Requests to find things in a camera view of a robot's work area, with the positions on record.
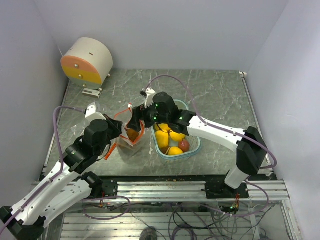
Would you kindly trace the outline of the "orange-brown fruit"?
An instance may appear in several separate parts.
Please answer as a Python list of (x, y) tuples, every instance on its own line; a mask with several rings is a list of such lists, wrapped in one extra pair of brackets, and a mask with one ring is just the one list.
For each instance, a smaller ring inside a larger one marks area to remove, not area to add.
[(127, 137), (128, 139), (134, 143), (136, 139), (139, 137), (140, 133), (138, 131), (135, 131), (134, 129), (127, 128), (126, 129)]

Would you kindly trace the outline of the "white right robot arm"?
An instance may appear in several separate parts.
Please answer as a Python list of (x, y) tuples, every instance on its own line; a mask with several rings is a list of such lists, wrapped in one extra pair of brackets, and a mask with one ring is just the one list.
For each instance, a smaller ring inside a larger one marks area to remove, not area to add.
[(268, 149), (255, 127), (241, 129), (214, 123), (196, 112), (180, 109), (165, 92), (155, 93), (148, 89), (143, 94), (144, 103), (132, 109), (132, 117), (127, 124), (130, 129), (140, 131), (141, 122), (146, 128), (167, 124), (178, 134), (206, 139), (235, 152), (235, 164), (220, 186), (224, 197), (233, 197), (243, 181), (258, 174)]

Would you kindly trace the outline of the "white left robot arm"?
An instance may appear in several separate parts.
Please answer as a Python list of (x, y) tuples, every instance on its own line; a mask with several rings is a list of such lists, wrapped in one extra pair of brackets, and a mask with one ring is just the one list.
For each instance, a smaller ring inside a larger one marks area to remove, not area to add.
[(103, 181), (87, 168), (122, 134), (122, 121), (103, 115), (66, 148), (62, 160), (24, 199), (0, 209), (0, 219), (17, 240), (37, 240), (66, 209), (103, 193)]

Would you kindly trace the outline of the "clear zip bag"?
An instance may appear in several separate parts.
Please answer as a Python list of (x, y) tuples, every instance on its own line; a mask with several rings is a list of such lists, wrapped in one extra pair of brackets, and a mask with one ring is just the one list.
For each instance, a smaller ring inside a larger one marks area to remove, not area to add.
[[(106, 115), (108, 108), (106, 105), (101, 105), (98, 102), (91, 103), (88, 107), (94, 107), (99, 113)], [(146, 128), (144, 126), (144, 123), (140, 120), (140, 131), (135, 131), (128, 127), (128, 122), (131, 120), (133, 115), (133, 106), (131, 103), (128, 104), (127, 108), (116, 113), (113, 120), (121, 121), (123, 123), (122, 125), (122, 134), (119, 136), (119, 138), (116, 138), (113, 141), (112, 146), (110, 147), (110, 150), (108, 153), (105, 152), (104, 154), (104, 160), (107, 160), (110, 155), (113, 153), (113, 151), (116, 148), (122, 149), (123, 152), (129, 151), (129, 153), (126, 153), (128, 156), (133, 156), (138, 152), (138, 150), (142, 147), (142, 141), (144, 139), (144, 135), (146, 132)], [(84, 133), (85, 127), (89, 125), (88, 119), (82, 120), (79, 124), (74, 125), (71, 127), (71, 131), (74, 135), (82, 135)]]

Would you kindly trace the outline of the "light blue fruit basket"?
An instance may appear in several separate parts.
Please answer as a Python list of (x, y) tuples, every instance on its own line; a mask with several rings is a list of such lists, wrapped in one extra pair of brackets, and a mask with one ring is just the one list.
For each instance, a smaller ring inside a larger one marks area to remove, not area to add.
[(155, 124), (151, 128), (155, 151), (167, 163), (184, 161), (196, 155), (202, 147), (199, 137), (183, 136), (173, 132), (167, 124)]

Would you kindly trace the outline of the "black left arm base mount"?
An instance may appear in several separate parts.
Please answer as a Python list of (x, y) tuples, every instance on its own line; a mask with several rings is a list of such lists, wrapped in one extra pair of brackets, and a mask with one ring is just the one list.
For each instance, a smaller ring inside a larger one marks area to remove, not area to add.
[(87, 172), (80, 178), (86, 181), (90, 188), (89, 199), (98, 199), (115, 196), (118, 192), (118, 184), (113, 180), (102, 180), (93, 172)]

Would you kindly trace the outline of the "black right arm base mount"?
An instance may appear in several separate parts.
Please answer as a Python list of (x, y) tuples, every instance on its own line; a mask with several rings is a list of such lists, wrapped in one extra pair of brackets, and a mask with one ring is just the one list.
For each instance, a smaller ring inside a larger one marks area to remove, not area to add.
[(246, 183), (241, 183), (236, 189), (227, 186), (224, 181), (207, 181), (201, 189), (207, 199), (248, 199), (248, 187)]

